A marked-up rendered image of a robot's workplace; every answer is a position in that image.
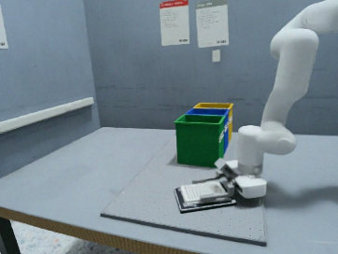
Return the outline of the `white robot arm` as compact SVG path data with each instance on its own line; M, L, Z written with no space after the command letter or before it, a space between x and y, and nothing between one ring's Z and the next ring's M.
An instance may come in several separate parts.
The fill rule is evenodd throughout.
M317 35L330 33L338 33L338 0L307 7L275 35L270 52L279 64L261 127L239 129L237 167L230 167L221 158L215 162L224 175L259 175L264 153L287 155L296 148L295 136L284 126L292 105L307 93L317 55Z

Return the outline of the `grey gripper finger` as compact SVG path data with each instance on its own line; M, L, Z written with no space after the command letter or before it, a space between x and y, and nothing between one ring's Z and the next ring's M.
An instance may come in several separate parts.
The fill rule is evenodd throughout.
M195 178L195 179L192 180L192 185L203 184L203 183L206 183L206 181L219 180L221 177L225 177L226 180L228 182L230 182L230 177L227 178L227 176L224 175L220 170L217 170L216 176L203 177L203 178Z
M231 197L234 195L234 189L237 188L236 181L230 177L230 182L226 184L226 189L228 190L225 193L219 193L219 194L207 194L207 195L201 195L200 196L200 202L210 202L210 201L216 201L218 198L225 198L225 197Z

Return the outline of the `green bin with label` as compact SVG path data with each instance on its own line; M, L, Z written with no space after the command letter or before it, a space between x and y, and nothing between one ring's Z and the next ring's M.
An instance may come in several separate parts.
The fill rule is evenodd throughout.
M225 117L184 114L174 121L177 163L217 168L224 157Z

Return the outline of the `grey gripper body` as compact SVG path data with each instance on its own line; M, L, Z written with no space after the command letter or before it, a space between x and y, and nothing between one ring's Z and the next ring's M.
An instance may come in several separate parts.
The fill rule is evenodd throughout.
M237 167L237 161L226 162L232 168ZM266 194L267 182L259 175L236 175L231 176L237 185L237 190L245 198L261 197Z

